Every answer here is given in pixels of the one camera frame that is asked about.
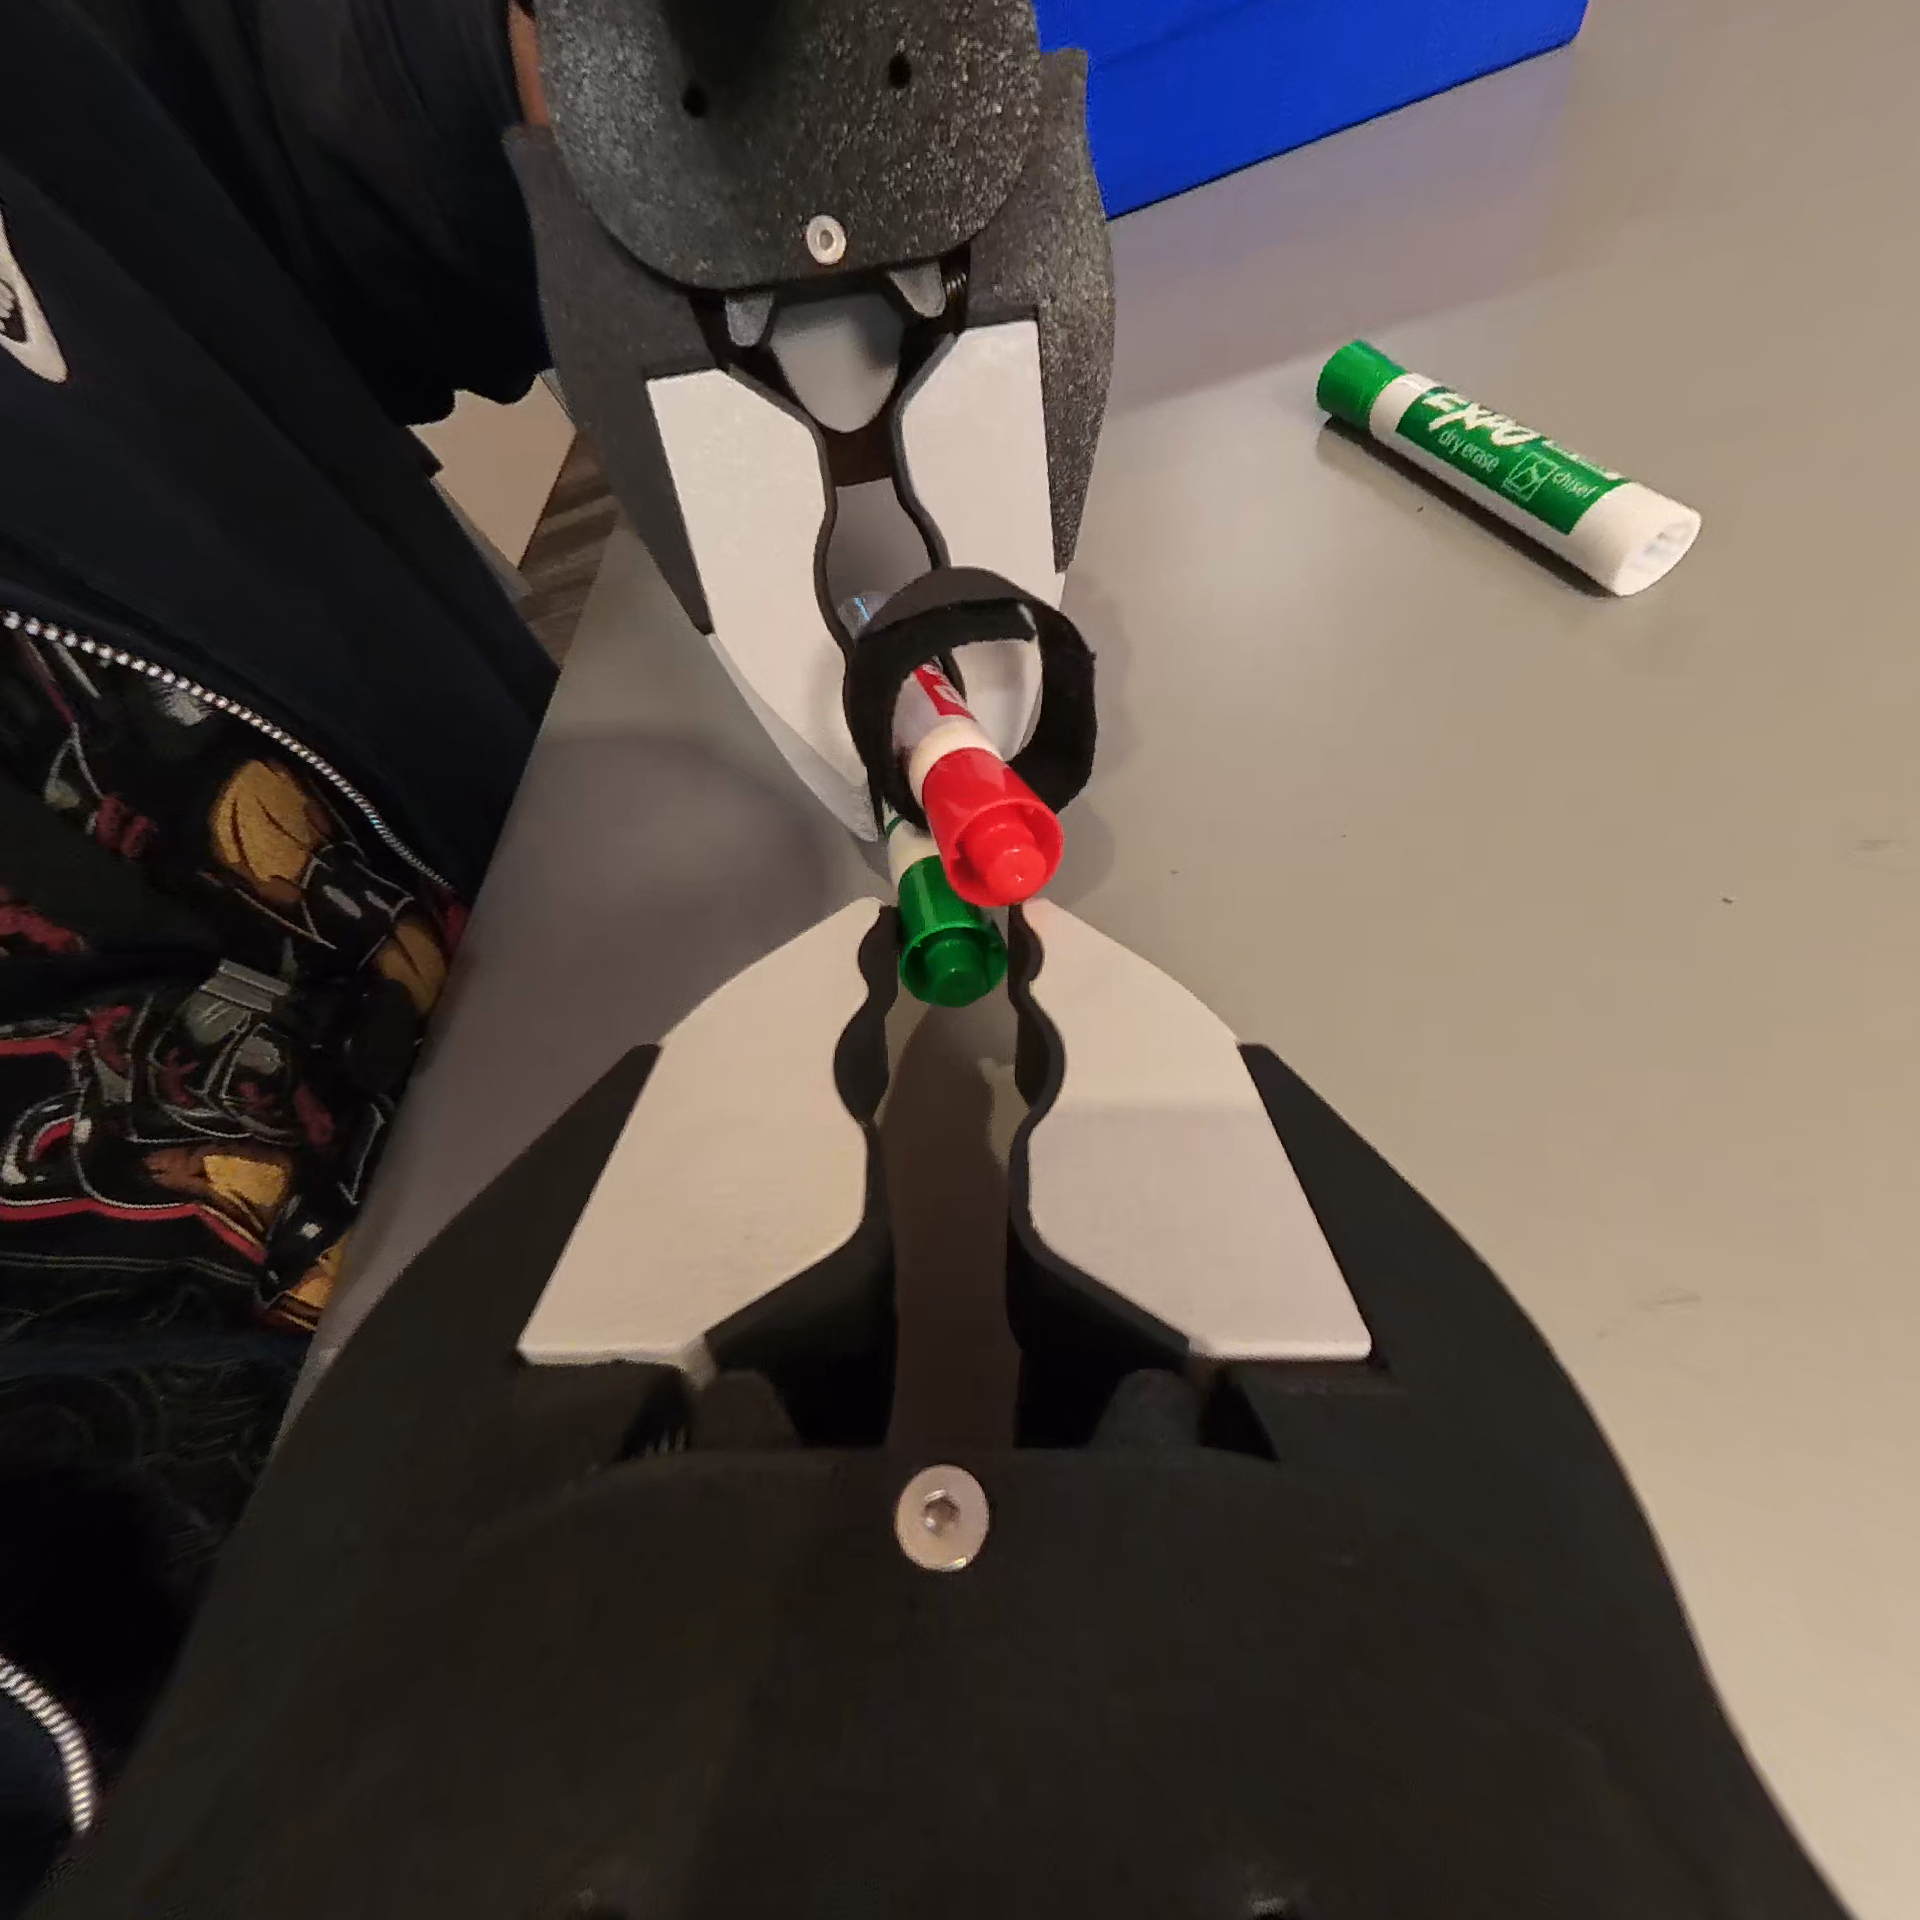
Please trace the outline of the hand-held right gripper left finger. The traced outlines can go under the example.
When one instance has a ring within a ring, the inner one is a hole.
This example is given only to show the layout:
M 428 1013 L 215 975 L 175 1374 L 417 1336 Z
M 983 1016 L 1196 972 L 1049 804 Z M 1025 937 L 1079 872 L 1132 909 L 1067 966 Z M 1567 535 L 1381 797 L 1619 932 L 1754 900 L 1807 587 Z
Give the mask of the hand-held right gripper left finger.
M 518 1333 L 523 1363 L 772 1373 L 878 1336 L 894 939 L 891 909 L 852 900 L 670 1028 Z

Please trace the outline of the large blue plastic bin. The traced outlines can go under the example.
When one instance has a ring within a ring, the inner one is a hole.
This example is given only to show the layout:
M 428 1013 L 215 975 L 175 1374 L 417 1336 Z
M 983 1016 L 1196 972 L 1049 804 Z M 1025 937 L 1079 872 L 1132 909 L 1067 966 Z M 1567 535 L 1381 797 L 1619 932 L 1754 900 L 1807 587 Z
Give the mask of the large blue plastic bin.
M 1035 4 L 1109 219 L 1567 46 L 1586 4 Z

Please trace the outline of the person's left forearm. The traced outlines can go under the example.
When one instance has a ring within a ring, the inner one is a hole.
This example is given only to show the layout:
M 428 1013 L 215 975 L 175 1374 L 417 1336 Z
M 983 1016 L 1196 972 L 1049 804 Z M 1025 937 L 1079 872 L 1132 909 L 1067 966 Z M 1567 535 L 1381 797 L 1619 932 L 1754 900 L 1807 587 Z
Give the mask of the person's left forearm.
M 524 4 L 165 4 L 179 111 L 378 407 L 441 420 L 549 369 L 508 134 Z

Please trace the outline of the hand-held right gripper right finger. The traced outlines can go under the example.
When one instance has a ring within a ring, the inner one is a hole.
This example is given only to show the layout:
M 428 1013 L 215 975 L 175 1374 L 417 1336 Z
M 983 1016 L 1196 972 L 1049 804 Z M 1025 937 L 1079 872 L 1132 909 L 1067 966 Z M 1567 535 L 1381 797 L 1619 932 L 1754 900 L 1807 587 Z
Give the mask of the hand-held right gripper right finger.
M 1053 900 L 1032 900 L 1037 1087 L 1020 1227 L 1204 1363 L 1363 1363 L 1371 1333 L 1226 1023 Z

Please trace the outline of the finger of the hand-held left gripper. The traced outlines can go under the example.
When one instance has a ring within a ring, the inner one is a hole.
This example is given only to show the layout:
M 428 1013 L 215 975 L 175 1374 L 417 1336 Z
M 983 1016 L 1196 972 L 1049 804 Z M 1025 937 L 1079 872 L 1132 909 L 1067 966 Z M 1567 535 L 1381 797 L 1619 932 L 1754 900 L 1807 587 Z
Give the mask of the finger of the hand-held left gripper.
M 837 493 L 821 430 L 746 377 L 645 387 L 700 591 L 709 648 L 788 766 L 857 843 L 878 839 L 845 722 L 845 626 L 825 554 Z
M 929 560 L 1057 607 L 1035 321 L 948 332 L 899 394 L 899 484 Z

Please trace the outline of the green marker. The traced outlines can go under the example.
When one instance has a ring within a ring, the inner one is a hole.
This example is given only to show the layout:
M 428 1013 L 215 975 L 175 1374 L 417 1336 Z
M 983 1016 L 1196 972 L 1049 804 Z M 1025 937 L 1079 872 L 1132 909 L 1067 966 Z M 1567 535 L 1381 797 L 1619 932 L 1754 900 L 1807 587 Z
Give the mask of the green marker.
M 983 1003 L 1005 979 L 1005 944 L 985 909 L 960 899 L 934 843 L 907 828 L 887 837 L 899 909 L 899 982 L 936 1010 Z
M 1500 519 L 1594 587 L 1630 599 L 1696 543 L 1702 516 L 1460 390 L 1345 343 L 1315 377 L 1315 404 Z

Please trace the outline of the red marker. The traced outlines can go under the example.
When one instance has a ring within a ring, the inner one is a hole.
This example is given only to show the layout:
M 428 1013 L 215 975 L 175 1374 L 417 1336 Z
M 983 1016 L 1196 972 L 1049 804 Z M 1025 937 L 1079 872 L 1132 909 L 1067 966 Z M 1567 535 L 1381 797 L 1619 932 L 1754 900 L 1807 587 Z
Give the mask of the red marker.
M 1062 867 L 1062 819 L 997 751 L 936 664 L 903 676 L 891 746 L 952 893 L 979 909 L 1040 895 Z

